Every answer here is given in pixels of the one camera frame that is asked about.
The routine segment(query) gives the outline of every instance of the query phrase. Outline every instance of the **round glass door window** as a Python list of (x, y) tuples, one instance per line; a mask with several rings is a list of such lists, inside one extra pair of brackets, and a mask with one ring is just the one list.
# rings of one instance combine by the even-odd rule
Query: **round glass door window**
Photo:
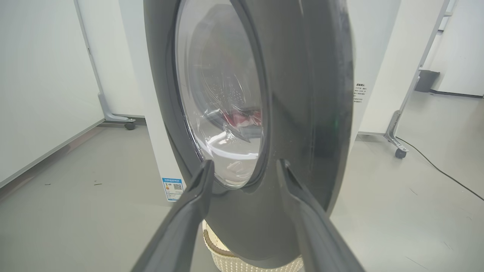
[(264, 124), (254, 56), (230, 1), (182, 1), (175, 54), (199, 158), (215, 162), (215, 176), (225, 186), (244, 186), (256, 167)]

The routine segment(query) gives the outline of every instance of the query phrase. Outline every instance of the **black caster wheel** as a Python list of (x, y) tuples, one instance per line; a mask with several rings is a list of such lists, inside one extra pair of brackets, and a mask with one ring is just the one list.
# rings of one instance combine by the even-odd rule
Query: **black caster wheel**
[(398, 159), (403, 159), (403, 158), (405, 158), (406, 155), (407, 155), (407, 153), (401, 151), (400, 149), (397, 149), (395, 151), (395, 157), (397, 157)]
[(127, 130), (134, 130), (136, 125), (133, 123), (133, 122), (128, 122), (126, 124), (124, 124), (124, 127), (127, 129)]

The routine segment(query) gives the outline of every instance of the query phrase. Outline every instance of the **gray trash bin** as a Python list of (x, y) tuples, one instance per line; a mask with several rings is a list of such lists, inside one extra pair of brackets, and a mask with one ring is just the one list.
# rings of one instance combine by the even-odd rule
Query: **gray trash bin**
[(416, 91), (429, 92), (440, 72), (420, 70), (420, 79), (415, 86)]

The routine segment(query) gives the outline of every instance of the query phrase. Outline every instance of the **woven basket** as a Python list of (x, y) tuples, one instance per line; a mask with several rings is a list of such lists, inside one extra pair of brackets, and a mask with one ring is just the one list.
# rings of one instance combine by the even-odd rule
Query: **woven basket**
[(205, 220), (202, 223), (202, 229), (205, 245), (212, 254), (213, 262), (221, 272), (297, 272), (303, 267), (301, 257), (279, 268), (265, 269), (255, 267), (235, 257), (218, 239)]

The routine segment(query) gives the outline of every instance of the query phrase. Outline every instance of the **black cable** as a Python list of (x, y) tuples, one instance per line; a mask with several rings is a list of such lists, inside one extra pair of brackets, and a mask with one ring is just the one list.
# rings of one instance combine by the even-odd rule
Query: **black cable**
[(422, 154), (422, 152), (420, 152), (420, 150), (418, 150), (418, 148), (412, 146), (409, 142), (405, 141), (404, 139), (402, 138), (399, 138), (399, 137), (396, 137), (402, 141), (404, 141), (406, 144), (408, 144), (409, 146), (413, 147), (418, 153), (420, 153), (420, 155), (422, 155), (425, 160), (427, 160), (433, 167), (435, 167), (435, 169), (437, 169), (440, 173), (446, 175), (447, 177), (449, 177), (451, 180), (455, 181), (456, 183), (458, 183), (460, 186), (466, 188), (469, 192), (475, 194), (478, 198), (480, 198), (482, 201), (484, 201), (484, 198), (482, 198), (480, 195), (476, 194), (474, 191), (470, 190), (469, 188), (467, 188), (465, 185), (463, 185), (462, 183), (458, 182), (456, 179), (454, 179), (453, 177), (447, 175), (446, 173), (444, 173), (444, 171), (440, 170), (437, 166), (435, 166), (429, 159), (427, 159), (427, 157), (425, 157), (424, 154)]

